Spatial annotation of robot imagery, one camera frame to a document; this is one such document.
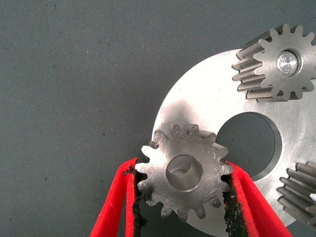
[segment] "metal plate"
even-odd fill
[[[162,103],[153,131],[161,129],[166,133],[171,123],[180,126],[192,123],[198,124],[201,130],[218,133],[222,125],[235,115],[245,112],[260,114],[274,131],[276,148],[269,165],[252,178],[287,226],[294,219],[283,211],[277,201],[280,194],[276,188],[283,186],[280,177],[288,177],[287,168],[295,169],[297,162],[316,161],[316,92],[306,92],[303,99],[288,102],[246,100],[246,92],[237,91],[240,82],[232,80],[233,75],[238,73],[231,67],[238,61],[238,51],[212,56],[185,73]],[[194,211],[190,211],[187,222],[207,234],[228,236],[223,205],[219,209],[212,206],[205,209],[204,219],[199,219]]]

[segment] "helical gear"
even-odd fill
[[[239,62],[233,68],[239,74],[233,80],[240,80],[238,91],[247,91],[247,99],[265,101],[288,101],[301,99],[303,92],[312,91],[311,82],[316,78],[316,46],[312,45],[313,32],[303,36],[303,27],[290,28],[284,24],[258,36],[237,53]],[[294,61],[278,61],[284,53]],[[278,66],[294,67],[289,75]]]
[[[288,170],[289,178],[281,178],[284,187],[278,188],[283,195],[279,199],[284,210],[303,225],[316,232],[316,163],[297,164],[297,170]]]
[[[152,193],[146,201],[149,206],[162,202],[162,217],[175,210],[180,221],[186,221],[193,209],[204,218],[206,203],[221,206],[215,192],[229,190],[221,176],[230,174],[233,168],[222,161],[228,150],[216,144],[215,138],[214,133],[200,131],[197,125],[183,129],[174,125],[168,135],[157,130],[154,142],[142,147],[150,161],[136,164],[136,170],[147,175],[138,189]]]

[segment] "spur gear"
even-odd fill
[[[239,62],[233,68],[239,74],[238,91],[248,91],[247,99],[288,101],[301,99],[303,92],[312,91],[316,78],[316,46],[313,32],[303,36],[303,27],[288,24],[258,36],[237,53]]]
[[[288,174],[289,178],[281,178],[285,186],[277,189],[283,195],[279,202],[288,214],[316,232],[316,201],[311,198],[316,192],[316,163],[298,163],[297,171],[289,169]]]
[[[152,193],[146,200],[149,206],[162,202],[162,217],[176,210],[180,221],[186,221],[193,209],[204,218],[204,204],[221,206],[215,192],[229,190],[221,176],[233,168],[221,161],[228,150],[216,144],[215,138],[214,133],[200,131],[195,124],[183,129],[174,125],[168,135],[157,130],[154,142],[142,147],[150,161],[136,164],[136,170],[147,175],[137,186],[141,192]]]

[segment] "gear tooth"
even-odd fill
[[[283,91],[283,100],[288,101],[291,97],[291,91]]]
[[[295,96],[297,97],[297,99],[302,99],[302,97],[303,97],[303,91],[302,91],[302,89],[297,89],[297,90],[295,90]]]
[[[222,174],[227,175],[233,173],[234,168],[229,164],[222,165]]]
[[[282,31],[283,31],[283,34],[284,33],[291,33],[291,28],[290,28],[289,24],[283,24]]]
[[[199,134],[199,127],[196,124],[187,124],[187,125],[185,125],[184,129],[187,130],[190,135],[198,135]]]
[[[314,84],[309,80],[307,84],[305,85],[305,88],[307,91],[312,91],[314,90]]]
[[[256,53],[253,55],[253,58],[259,62],[262,62],[264,60],[264,53]]]
[[[178,210],[178,216],[181,222],[186,222],[188,215],[189,215],[189,212],[187,210]]]
[[[262,67],[259,67],[259,68],[255,69],[254,73],[256,75],[263,75],[265,72],[264,72],[264,69]]]
[[[271,97],[276,97],[279,92],[280,92],[279,89],[277,89],[276,87],[272,87],[272,90],[271,90]]]
[[[159,144],[163,139],[166,139],[165,134],[161,130],[155,131],[155,133],[154,133],[155,142],[157,142]]]
[[[303,26],[302,25],[298,25],[296,28],[295,28],[295,33],[302,36],[303,35]]]
[[[146,183],[145,180],[143,181],[140,181],[138,184],[137,184],[137,188],[140,190],[140,191],[145,191],[147,192],[149,190],[149,187]]]
[[[263,47],[264,49],[266,49],[267,47],[269,47],[269,42],[265,39],[260,39],[258,41],[258,43],[260,44],[261,47]]]
[[[272,41],[273,41],[273,39],[275,39],[279,36],[278,32],[274,28],[269,29],[269,33],[270,33],[270,36],[272,38]]]
[[[161,217],[166,218],[166,217],[170,216],[171,212],[172,212],[172,208],[170,208],[170,206],[164,204],[162,209],[161,209]]]
[[[152,155],[152,151],[154,150],[152,147],[150,146],[142,146],[142,153],[147,156],[147,157],[151,157]]]
[[[172,125],[172,128],[169,130],[170,137],[174,137],[176,134],[180,134],[180,133],[181,133],[181,128],[177,124]]]
[[[312,41],[315,38],[315,33],[314,32],[309,32],[306,36],[305,36],[306,40],[308,40],[310,43],[312,43]]]
[[[215,153],[217,155],[217,158],[220,160],[224,158],[228,154],[227,147],[223,147],[222,145],[219,145],[217,143],[213,144],[213,148],[215,148]]]
[[[194,211],[196,212],[196,215],[198,218],[200,219],[205,218],[205,209],[203,206],[197,207]]]
[[[146,173],[146,166],[148,163],[138,163],[135,165],[135,169],[140,173]]]
[[[213,141],[215,142],[215,139],[216,139],[216,134],[211,132],[210,134],[208,134],[206,137],[205,137],[206,140],[208,141]]]
[[[155,206],[156,204],[158,203],[158,201],[154,200],[154,199],[151,199],[151,200],[147,200],[146,201],[146,204],[148,206]]]
[[[220,200],[218,199],[218,197],[216,197],[216,195],[213,195],[210,198],[209,204],[211,204],[212,206],[219,208],[222,204],[220,202]]]

